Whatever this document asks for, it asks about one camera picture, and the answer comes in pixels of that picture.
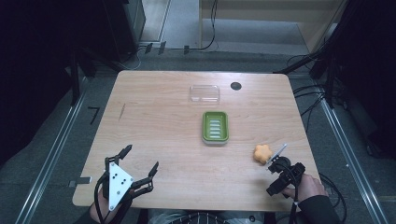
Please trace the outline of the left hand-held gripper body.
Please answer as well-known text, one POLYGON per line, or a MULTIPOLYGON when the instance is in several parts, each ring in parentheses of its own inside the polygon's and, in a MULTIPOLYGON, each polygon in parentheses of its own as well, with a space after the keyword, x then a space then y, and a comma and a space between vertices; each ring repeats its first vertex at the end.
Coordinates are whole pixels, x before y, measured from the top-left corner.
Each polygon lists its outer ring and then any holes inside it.
POLYGON ((108 167, 108 178, 103 188, 103 195, 108 199, 108 210, 114 211, 119 203, 127 197, 134 178, 111 162, 108 167))

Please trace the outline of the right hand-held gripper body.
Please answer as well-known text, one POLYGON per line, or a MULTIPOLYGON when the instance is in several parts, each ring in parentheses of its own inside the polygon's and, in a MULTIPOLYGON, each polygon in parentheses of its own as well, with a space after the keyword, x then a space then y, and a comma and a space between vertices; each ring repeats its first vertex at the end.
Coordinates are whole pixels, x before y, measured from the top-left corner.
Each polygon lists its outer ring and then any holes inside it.
POLYGON ((302 175, 305 172, 305 166, 300 162, 296 162, 295 164, 291 164, 289 158, 284 157, 281 153, 287 147, 287 144, 284 144, 269 160, 270 164, 277 163, 281 168, 281 172, 278 174, 278 178, 274 182, 281 182, 286 187, 289 185, 293 185, 294 187, 298 187, 302 175))

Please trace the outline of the person's right hand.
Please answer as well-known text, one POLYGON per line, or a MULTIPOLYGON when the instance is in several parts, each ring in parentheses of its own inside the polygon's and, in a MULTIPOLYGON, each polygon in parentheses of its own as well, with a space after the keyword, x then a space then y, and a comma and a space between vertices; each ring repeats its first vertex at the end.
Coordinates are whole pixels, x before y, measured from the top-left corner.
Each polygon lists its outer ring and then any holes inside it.
POLYGON ((302 202, 314 196, 327 196, 328 192, 325 190, 321 182, 312 175, 303 175, 300 185, 298 187, 285 188, 282 193, 290 196, 297 202, 302 202))

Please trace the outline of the person's left hand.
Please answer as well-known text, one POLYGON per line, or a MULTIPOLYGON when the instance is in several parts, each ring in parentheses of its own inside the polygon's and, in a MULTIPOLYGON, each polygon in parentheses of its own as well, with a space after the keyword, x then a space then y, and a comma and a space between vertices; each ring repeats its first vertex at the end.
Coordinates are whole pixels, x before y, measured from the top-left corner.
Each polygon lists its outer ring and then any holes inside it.
POLYGON ((109 224, 119 212, 120 206, 118 205, 116 208, 110 211, 108 209, 107 199, 99 199, 98 204, 93 203, 90 208, 90 216, 95 222, 99 223, 100 218, 97 210, 100 210, 104 223, 109 224))

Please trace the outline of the white tape piece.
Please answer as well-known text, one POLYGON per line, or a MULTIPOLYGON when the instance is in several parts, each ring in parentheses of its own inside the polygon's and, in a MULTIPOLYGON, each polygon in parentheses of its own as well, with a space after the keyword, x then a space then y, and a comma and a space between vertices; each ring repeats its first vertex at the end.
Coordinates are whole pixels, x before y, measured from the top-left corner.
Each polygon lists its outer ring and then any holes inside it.
POLYGON ((69 188, 76 188, 78 185, 86 185, 92 182, 92 178, 90 176, 80 177, 76 180, 70 180, 68 183, 69 188))

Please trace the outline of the green soap dish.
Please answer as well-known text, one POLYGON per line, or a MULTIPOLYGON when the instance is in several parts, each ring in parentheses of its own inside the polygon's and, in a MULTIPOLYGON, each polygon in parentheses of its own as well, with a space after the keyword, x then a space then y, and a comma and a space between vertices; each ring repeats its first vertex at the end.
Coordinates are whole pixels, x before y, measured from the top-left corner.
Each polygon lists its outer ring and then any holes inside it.
POLYGON ((225 112, 206 111, 203 114, 202 139, 210 146, 225 145, 228 142, 228 115, 225 112))

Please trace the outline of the black metal stand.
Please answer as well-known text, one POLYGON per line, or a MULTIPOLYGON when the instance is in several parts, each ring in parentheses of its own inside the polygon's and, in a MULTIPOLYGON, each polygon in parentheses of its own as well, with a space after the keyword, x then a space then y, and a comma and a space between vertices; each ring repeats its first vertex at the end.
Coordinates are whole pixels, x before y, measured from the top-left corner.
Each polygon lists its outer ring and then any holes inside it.
POLYGON ((92 52, 88 48, 74 48, 70 52, 70 76, 72 80, 71 105, 76 105, 80 96, 79 70, 86 77, 93 77, 96 73, 96 68, 92 62, 92 52))
POLYGON ((309 63, 314 63, 312 68, 309 70, 309 76, 313 79, 319 79, 324 74, 327 74, 325 81, 325 92, 324 99, 330 108, 333 108, 332 102, 332 88, 335 79, 335 57, 334 57, 334 46, 336 45, 340 37, 340 32, 335 29, 330 37, 324 41, 324 43, 313 53, 306 54, 301 60, 291 65, 287 65, 285 68, 275 71, 275 74, 288 75, 289 73, 303 67, 309 63))

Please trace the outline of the clear plastic lid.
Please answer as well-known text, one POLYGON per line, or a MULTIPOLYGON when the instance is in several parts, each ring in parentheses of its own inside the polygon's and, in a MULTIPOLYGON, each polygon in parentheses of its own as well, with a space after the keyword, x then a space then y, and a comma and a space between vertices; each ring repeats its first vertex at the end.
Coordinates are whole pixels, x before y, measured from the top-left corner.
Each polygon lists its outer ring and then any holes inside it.
POLYGON ((189 100, 195 104, 217 105, 220 101, 220 91, 217 85, 192 85, 189 100))

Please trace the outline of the black cabinet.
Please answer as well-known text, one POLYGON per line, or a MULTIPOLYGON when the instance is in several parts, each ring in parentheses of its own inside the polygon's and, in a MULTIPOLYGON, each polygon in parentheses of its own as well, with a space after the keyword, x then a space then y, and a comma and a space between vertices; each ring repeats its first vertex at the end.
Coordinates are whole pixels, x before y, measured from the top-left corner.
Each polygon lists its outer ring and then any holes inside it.
POLYGON ((142 0, 103 0, 114 46, 111 58, 121 61, 127 53, 137 53, 146 23, 142 0))

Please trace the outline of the metal floor rail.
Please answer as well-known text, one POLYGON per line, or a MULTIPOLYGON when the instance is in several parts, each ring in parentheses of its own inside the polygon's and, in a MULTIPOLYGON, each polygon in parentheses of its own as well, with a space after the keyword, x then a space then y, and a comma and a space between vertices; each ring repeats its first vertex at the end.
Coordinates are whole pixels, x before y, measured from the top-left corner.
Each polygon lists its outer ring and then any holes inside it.
POLYGON ((74 105, 71 105, 66 118, 61 126, 60 131, 57 133, 54 143, 52 144, 49 154, 45 159, 40 172, 33 184, 30 188, 29 193, 26 197, 26 200, 23 204, 23 207, 15 221, 15 224, 30 224, 35 210, 42 198, 42 195, 50 181, 50 177, 52 176, 53 170, 60 158, 61 153, 63 152, 64 145, 70 134, 75 120, 77 119, 78 113, 82 107, 82 104, 85 100, 85 95, 87 91, 87 87, 89 85, 89 79, 84 77, 80 83, 80 96, 77 98, 77 101, 74 105))
POLYGON ((363 172, 361 164, 354 153, 353 146, 349 143, 347 135, 335 111, 330 108, 326 102, 322 102, 321 107, 332 128, 335 138, 337 139, 339 147, 346 160, 347 167, 353 176, 372 221, 374 224, 389 224, 389 220, 382 208, 382 205, 378 200, 378 197, 366 174, 363 172))

